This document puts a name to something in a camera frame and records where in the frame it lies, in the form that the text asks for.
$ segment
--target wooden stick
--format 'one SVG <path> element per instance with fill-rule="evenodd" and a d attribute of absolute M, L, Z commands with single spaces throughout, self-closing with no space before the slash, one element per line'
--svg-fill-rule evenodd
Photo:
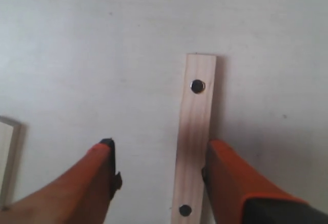
<path fill-rule="evenodd" d="M 204 190 L 201 169 L 205 164 L 206 144 L 209 140 L 215 66 L 216 56 L 187 56 L 171 224 L 200 222 Z"/>
<path fill-rule="evenodd" d="M 6 204 L 20 124 L 0 117 L 0 206 Z"/>

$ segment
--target wood grain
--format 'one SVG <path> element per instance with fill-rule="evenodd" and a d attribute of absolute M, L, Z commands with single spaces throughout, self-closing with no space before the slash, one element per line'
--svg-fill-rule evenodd
<path fill-rule="evenodd" d="M 184 88 L 180 108 L 174 194 L 171 224 L 199 224 L 203 199 L 201 169 L 204 166 L 206 144 L 209 140 L 216 56 L 189 54 L 187 56 Z M 206 88 L 195 94 L 190 84 L 203 81 Z M 188 205 L 192 213 L 181 216 L 179 207 Z"/>
<path fill-rule="evenodd" d="M 0 117 L 0 206 L 6 204 L 20 124 Z"/>

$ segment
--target wooden slat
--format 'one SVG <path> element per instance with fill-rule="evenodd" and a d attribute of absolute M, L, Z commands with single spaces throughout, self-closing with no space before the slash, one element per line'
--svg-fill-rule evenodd
<path fill-rule="evenodd" d="M 189 54 L 184 76 L 177 142 L 171 224 L 199 224 L 203 199 L 201 169 L 209 140 L 216 56 Z M 203 81 L 206 88 L 195 94 L 190 84 Z M 188 205 L 192 213 L 184 217 L 179 207 Z"/>
<path fill-rule="evenodd" d="M 6 204 L 20 124 L 0 117 L 0 206 Z"/>

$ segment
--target wooden frame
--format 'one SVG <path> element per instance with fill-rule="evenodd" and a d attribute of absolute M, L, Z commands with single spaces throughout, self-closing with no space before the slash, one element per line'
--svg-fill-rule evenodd
<path fill-rule="evenodd" d="M 6 204 L 20 124 L 0 117 L 0 207 Z"/>
<path fill-rule="evenodd" d="M 217 57 L 212 55 L 187 56 L 171 224 L 200 223 L 204 191 L 201 169 L 205 165 L 205 151 L 209 141 L 216 61 Z M 196 79 L 201 80 L 205 87 L 203 91 L 198 90 L 201 91 L 198 94 L 191 90 L 191 83 Z"/>

